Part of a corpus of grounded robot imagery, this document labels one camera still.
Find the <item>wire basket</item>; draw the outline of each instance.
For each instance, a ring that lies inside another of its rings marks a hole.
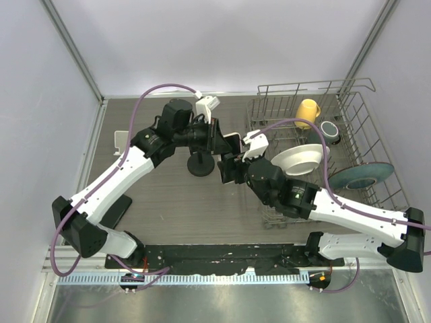
[[[371,79],[340,79],[302,83],[270,84],[258,87],[257,98],[247,104],[246,125],[249,131],[263,129],[285,118],[294,118],[304,99],[313,99],[321,107],[316,124],[334,123],[341,136],[337,145],[331,145],[328,167],[329,176],[368,162],[388,162],[388,156],[375,122],[370,116],[361,92],[375,92]],[[267,132],[269,146],[265,157],[271,160],[278,153],[306,143],[312,130],[304,130],[292,124],[283,124]],[[323,163],[315,171],[297,176],[301,180],[324,186]],[[336,194],[373,207],[390,210],[407,208],[407,199],[395,173],[384,182],[361,190],[338,190]],[[290,219],[272,208],[260,205],[266,228],[286,227],[289,223],[307,220]]]

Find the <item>plate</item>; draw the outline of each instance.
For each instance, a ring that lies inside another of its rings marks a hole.
[[[333,190],[346,188],[360,190],[386,180],[394,172],[392,164],[374,162],[345,168],[332,175],[328,181]]]
[[[311,143],[282,151],[271,160],[271,163],[279,166],[287,175],[299,176],[318,168],[322,157],[322,145]]]

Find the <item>metal floor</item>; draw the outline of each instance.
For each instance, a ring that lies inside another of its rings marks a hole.
[[[354,271],[333,273],[331,288],[347,284]],[[58,286],[52,323],[402,323],[409,322],[392,271],[361,271],[343,293],[320,294],[305,285],[152,287],[117,294],[118,286]]]
[[[213,111],[220,119],[224,134],[245,133],[247,96],[221,97]],[[136,100],[110,100],[96,148],[90,181],[97,178],[115,160],[114,132],[127,130]],[[150,126],[162,113],[168,98],[146,99],[135,121],[135,133]],[[303,243],[312,231],[335,234],[350,230],[330,223],[297,223],[285,229],[265,229],[258,200],[247,187],[220,182],[217,168],[205,178],[187,170],[187,148],[177,149],[127,195],[133,204],[119,223],[118,230],[130,231],[146,244],[245,244]]]

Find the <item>yellow cup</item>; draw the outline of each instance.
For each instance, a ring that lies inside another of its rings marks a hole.
[[[316,101],[311,99],[305,99],[299,105],[298,111],[296,112],[296,118],[308,120],[312,123],[316,121],[316,118],[321,113],[321,108],[317,105]],[[295,125],[301,129],[311,128],[305,122],[295,122]]]

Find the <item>mug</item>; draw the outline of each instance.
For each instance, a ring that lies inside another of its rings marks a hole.
[[[296,118],[305,119],[314,123],[320,113],[321,113],[321,108],[320,106],[317,105],[316,101],[311,99],[305,99],[299,105],[298,111],[296,112]],[[296,121],[295,125],[301,129],[311,128],[305,122]]]
[[[335,144],[335,142],[340,138],[337,126],[335,126],[332,122],[323,121],[319,126],[319,130],[322,132],[323,138],[325,139],[325,143],[327,145],[332,143]],[[311,130],[307,138],[307,143],[321,144],[321,138],[316,133],[316,131]]]

